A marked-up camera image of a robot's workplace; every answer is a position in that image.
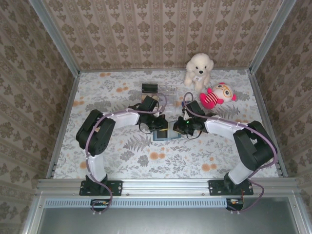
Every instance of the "floral table surface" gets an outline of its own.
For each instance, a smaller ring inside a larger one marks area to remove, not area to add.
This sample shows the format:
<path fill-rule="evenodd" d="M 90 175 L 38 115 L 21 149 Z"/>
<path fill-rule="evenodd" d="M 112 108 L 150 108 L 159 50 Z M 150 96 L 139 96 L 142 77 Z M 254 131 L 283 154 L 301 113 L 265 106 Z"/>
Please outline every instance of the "floral table surface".
<path fill-rule="evenodd" d="M 185 71 L 80 74 L 54 178 L 85 177 L 85 154 L 75 136 L 91 110 L 114 112 L 136 104 L 141 100 L 141 83 L 151 81 L 177 90 L 175 108 L 172 106 L 165 113 L 168 120 L 177 119 L 183 95 L 191 91 L 195 99 L 199 96 L 193 86 L 183 85 L 184 77 Z M 210 87 L 225 82 L 237 96 L 237 101 L 217 105 L 214 113 L 240 122 L 261 121 L 247 71 L 213 70 L 211 77 Z M 235 143 L 221 136 L 202 134 L 195 140 L 182 136 L 171 141 L 153 141 L 152 135 L 142 133 L 137 126 L 115 129 L 103 154 L 111 179 L 223 177 L 239 161 Z M 276 167 L 264 169 L 255 177 L 278 177 Z"/>

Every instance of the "white stuffed dog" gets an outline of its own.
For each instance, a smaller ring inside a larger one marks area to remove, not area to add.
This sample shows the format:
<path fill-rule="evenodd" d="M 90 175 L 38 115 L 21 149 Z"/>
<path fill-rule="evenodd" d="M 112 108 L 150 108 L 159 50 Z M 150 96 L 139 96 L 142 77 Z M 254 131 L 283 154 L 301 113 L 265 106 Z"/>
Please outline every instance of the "white stuffed dog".
<path fill-rule="evenodd" d="M 208 55 L 200 53 L 194 55 L 186 64 L 185 86 L 190 86 L 195 82 L 195 90 L 200 92 L 204 85 L 210 80 L 210 72 L 214 67 L 214 62 Z"/>

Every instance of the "ventilation grille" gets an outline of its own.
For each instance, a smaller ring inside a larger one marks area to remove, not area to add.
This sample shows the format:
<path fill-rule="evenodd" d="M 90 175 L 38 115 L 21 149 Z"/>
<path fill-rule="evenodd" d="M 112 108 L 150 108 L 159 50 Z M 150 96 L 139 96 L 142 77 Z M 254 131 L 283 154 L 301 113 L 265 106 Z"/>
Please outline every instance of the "ventilation grille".
<path fill-rule="evenodd" d="M 90 208 L 90 198 L 51 198 L 46 200 L 45 208 Z M 220 208 L 227 207 L 225 198 L 186 198 L 186 199 L 135 199 L 115 198 L 112 208 Z"/>

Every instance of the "patterned wallpaper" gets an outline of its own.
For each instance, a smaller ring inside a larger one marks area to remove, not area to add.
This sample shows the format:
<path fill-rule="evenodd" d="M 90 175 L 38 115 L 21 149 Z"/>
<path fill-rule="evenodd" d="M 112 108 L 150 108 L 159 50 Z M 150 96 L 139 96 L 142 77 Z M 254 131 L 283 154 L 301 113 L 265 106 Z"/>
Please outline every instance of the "patterned wallpaper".
<path fill-rule="evenodd" d="M 256 72 L 289 176 L 312 217 L 312 1 L 298 0 Z"/>
<path fill-rule="evenodd" d="M 282 0 L 44 0 L 81 70 L 248 67 Z"/>
<path fill-rule="evenodd" d="M 49 166 L 73 77 L 27 0 L 0 1 L 0 233 L 18 233 Z"/>

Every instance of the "pink stuffed toy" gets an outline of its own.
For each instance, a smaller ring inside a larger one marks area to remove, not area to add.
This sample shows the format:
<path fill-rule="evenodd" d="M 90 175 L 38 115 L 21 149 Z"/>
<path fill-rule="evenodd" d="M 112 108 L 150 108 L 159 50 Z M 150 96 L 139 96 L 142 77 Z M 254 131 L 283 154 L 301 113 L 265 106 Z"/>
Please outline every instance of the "pink stuffed toy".
<path fill-rule="evenodd" d="M 216 85 L 213 89 L 208 88 L 207 92 L 208 94 L 201 93 L 199 95 L 200 102 L 206 109 L 212 109 L 217 104 L 236 100 L 236 95 L 231 87 L 223 82 Z"/>

